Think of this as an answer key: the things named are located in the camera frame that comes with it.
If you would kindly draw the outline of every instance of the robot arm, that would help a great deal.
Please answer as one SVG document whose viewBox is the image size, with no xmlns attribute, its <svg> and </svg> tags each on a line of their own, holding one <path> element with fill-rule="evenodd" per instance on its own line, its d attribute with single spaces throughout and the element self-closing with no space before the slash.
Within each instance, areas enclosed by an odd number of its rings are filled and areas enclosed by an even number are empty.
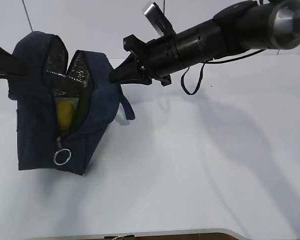
<svg viewBox="0 0 300 240">
<path fill-rule="evenodd" d="M 155 3 L 144 15 L 160 34 L 147 43 L 130 35 L 123 47 L 131 54 L 114 71 L 110 81 L 150 85 L 152 79 L 171 84 L 170 74 L 251 49 L 288 50 L 300 45 L 300 0 L 247 0 L 227 7 L 212 19 L 180 33 Z"/>
</svg>

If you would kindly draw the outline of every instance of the zipper pull ring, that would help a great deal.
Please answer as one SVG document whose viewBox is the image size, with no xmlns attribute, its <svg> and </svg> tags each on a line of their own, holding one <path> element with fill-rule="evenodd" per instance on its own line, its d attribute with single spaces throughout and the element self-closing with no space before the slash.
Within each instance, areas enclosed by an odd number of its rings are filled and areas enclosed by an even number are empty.
<svg viewBox="0 0 300 240">
<path fill-rule="evenodd" d="M 58 136 L 56 138 L 56 144 L 57 144 L 59 150 L 55 152 L 55 154 L 53 156 L 53 162 L 57 166 L 65 165 L 71 159 L 71 151 L 69 149 L 67 149 L 67 148 L 62 148 L 62 146 L 61 146 L 61 137 L 60 136 Z M 57 162 L 57 156 L 58 156 L 59 153 L 61 153 L 63 151 L 68 152 L 68 157 L 67 157 L 67 159 L 64 162 L 59 163 L 59 162 Z"/>
</svg>

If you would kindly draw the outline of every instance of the green object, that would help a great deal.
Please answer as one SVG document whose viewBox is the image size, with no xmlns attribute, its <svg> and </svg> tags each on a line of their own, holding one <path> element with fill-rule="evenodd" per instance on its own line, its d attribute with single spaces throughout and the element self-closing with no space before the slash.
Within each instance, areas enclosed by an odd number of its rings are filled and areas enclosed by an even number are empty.
<svg viewBox="0 0 300 240">
<path fill-rule="evenodd" d="M 89 113 L 92 92 L 93 90 L 91 87 L 83 89 L 77 103 L 76 113 L 71 124 L 71 129 L 77 128 L 86 119 Z"/>
</svg>

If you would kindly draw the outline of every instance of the metal ring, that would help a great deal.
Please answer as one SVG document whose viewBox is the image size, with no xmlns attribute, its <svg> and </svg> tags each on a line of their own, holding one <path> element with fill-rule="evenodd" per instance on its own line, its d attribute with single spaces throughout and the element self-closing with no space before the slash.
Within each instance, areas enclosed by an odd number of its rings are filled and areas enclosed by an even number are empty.
<svg viewBox="0 0 300 240">
<path fill-rule="evenodd" d="M 58 163 L 58 162 L 57 162 L 57 156 L 58 156 L 59 153 L 61 153 L 61 152 L 63 152 L 63 151 L 67 151 L 67 152 L 69 153 L 69 156 L 68 156 L 68 158 L 65 160 L 65 162 L 63 162 L 63 163 Z M 53 156 L 53 162 L 54 162 L 54 164 L 57 165 L 57 166 L 62 166 L 62 165 L 65 165 L 67 162 L 69 162 L 70 158 L 71 158 L 71 151 L 70 151 L 69 149 L 67 149 L 67 148 L 63 148 L 63 149 L 60 149 L 59 151 L 57 151 L 57 152 L 54 154 L 54 156 Z"/>
</svg>

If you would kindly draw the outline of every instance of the zipper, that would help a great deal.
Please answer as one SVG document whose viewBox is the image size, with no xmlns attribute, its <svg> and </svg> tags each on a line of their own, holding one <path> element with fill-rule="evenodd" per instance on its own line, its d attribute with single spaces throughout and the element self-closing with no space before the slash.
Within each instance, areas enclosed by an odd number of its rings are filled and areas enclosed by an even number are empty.
<svg viewBox="0 0 300 240">
<path fill-rule="evenodd" d="M 62 141 L 61 136 L 58 136 L 58 137 L 56 138 L 56 144 L 57 144 L 59 150 L 62 150 L 61 141 Z"/>
<path fill-rule="evenodd" d="M 84 54 L 83 54 L 83 58 L 85 59 L 85 62 L 87 62 L 86 56 Z M 87 120 L 87 118 L 89 116 L 89 113 L 91 111 L 92 95 L 93 95 L 93 91 L 95 89 L 95 81 L 94 81 L 94 78 L 92 77 L 92 75 L 90 74 L 91 73 L 90 66 L 88 64 L 86 64 L 86 67 L 87 67 L 87 70 L 89 72 L 89 80 L 90 80 L 90 84 L 91 84 L 89 86 L 89 83 L 88 83 L 88 88 L 89 87 L 91 88 L 90 99 L 89 99 L 89 102 L 88 102 L 89 103 L 88 104 L 88 111 L 87 111 L 86 115 L 84 116 L 84 118 L 82 119 L 81 123 L 79 125 L 77 125 L 76 127 L 74 127 L 73 129 L 70 129 L 68 131 L 68 133 L 64 134 L 63 136 L 62 136 L 62 133 L 61 133 L 61 130 L 60 130 L 60 127 L 59 127 L 59 122 L 58 122 L 58 114 L 57 114 L 57 106 L 56 106 L 55 95 L 50 90 L 51 104 L 52 104 L 52 108 L 53 108 L 52 111 L 53 111 L 54 125 L 55 125 L 55 129 L 56 129 L 56 132 L 57 132 L 57 134 L 56 134 L 57 135 L 57 137 L 56 137 L 56 144 L 57 144 L 57 146 L 58 146 L 58 148 L 60 150 L 62 150 L 62 146 L 61 146 L 62 140 L 68 138 L 71 134 L 73 134 L 75 131 L 77 131 L 78 129 L 80 129 L 82 127 L 82 125 L 84 124 L 84 122 Z"/>
</svg>

